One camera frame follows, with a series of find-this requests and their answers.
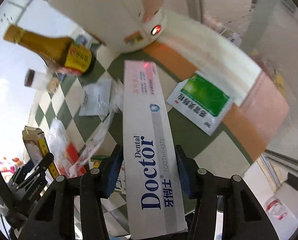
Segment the clear red plastic snack wrapper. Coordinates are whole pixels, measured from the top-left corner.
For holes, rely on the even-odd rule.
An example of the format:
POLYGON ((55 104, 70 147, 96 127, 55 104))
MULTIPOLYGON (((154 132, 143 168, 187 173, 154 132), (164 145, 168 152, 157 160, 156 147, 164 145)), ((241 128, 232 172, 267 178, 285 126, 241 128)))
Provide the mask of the clear red plastic snack wrapper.
POLYGON ((88 164, 92 156, 96 154, 105 142, 105 137, 113 121, 114 114, 113 110, 109 112, 81 154, 78 153, 76 147, 69 139, 63 123, 58 119, 52 120, 47 136, 47 145, 50 152, 54 155, 56 168, 61 175, 67 178, 74 178, 86 173, 84 166, 88 164))

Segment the white Dental Doctor toothpaste box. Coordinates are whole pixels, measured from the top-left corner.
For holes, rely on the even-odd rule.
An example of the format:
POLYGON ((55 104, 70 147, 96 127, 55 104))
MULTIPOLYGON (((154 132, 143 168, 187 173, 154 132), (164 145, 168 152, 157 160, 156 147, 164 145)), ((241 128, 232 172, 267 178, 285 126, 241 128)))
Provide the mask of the white Dental Doctor toothpaste box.
POLYGON ((186 231, 182 189, 156 64, 124 64, 123 146, 131 237, 186 231))

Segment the green white medicine sachet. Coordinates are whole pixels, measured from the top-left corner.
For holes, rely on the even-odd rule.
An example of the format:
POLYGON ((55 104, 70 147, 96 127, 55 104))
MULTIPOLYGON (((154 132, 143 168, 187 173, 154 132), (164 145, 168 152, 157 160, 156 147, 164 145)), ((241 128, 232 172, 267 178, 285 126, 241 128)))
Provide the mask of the green white medicine sachet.
POLYGON ((233 98, 197 70, 178 83, 166 102, 210 136, 231 108, 233 98))

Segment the white foil sachet packet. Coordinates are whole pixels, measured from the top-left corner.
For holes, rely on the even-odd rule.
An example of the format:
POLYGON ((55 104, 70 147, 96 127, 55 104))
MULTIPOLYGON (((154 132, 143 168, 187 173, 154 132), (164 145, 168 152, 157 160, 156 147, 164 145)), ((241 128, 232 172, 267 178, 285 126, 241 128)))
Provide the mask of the white foil sachet packet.
POLYGON ((79 116, 106 116, 109 111, 112 79, 101 79, 83 87, 83 102, 79 116))

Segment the small green white box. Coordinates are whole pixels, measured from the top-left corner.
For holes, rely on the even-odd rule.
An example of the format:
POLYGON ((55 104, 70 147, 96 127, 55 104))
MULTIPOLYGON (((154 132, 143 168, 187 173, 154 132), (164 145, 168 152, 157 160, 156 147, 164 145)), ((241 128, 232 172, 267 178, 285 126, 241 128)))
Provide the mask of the small green white box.
POLYGON ((126 194, 124 162, 120 159, 105 155, 92 156, 90 168, 98 168, 102 172, 105 191, 112 194, 117 192, 126 194))

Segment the yellow white carton box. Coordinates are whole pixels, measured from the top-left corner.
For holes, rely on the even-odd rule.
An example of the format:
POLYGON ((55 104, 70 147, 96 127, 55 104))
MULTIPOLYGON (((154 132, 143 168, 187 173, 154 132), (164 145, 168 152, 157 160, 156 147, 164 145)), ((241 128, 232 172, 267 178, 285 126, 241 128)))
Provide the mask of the yellow white carton box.
POLYGON ((25 126, 22 131, 25 148, 34 165, 37 165, 43 157, 50 153, 45 133, 40 128, 25 126))

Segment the lying clear water bottle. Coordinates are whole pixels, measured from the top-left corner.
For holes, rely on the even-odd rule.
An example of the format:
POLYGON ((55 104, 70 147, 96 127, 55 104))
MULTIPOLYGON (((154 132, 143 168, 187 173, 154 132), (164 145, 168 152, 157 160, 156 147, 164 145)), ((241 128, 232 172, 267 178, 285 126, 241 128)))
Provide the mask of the lying clear water bottle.
POLYGON ((270 197, 264 205, 264 209, 270 218, 282 220, 288 214, 287 208, 275 196, 270 197))

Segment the small clear spice jar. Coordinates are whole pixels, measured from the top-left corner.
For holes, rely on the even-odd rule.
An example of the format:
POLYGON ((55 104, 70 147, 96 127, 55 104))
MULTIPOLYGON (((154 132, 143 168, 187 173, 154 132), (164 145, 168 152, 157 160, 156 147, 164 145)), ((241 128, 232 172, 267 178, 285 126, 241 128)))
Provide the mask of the small clear spice jar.
POLYGON ((59 80, 49 72, 43 73, 28 69, 24 79, 24 86, 55 93, 58 90, 59 80))

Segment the brown sauce bottle yellow label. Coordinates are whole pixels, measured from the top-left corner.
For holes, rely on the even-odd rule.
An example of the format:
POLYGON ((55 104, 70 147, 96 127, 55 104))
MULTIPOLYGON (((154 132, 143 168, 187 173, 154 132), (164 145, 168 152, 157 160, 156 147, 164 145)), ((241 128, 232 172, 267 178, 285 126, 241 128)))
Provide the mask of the brown sauce bottle yellow label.
POLYGON ((3 39, 33 51, 57 73, 82 76, 95 65, 94 54, 70 37, 46 37, 11 24, 3 39))

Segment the white rice cooker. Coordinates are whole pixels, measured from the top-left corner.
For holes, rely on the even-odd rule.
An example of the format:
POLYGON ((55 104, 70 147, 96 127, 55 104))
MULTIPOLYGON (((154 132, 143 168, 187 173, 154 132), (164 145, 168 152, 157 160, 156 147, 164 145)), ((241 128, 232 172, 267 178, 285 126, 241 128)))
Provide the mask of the white rice cooker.
POLYGON ((164 31, 164 0, 47 0, 100 43, 120 54, 154 42, 164 31))

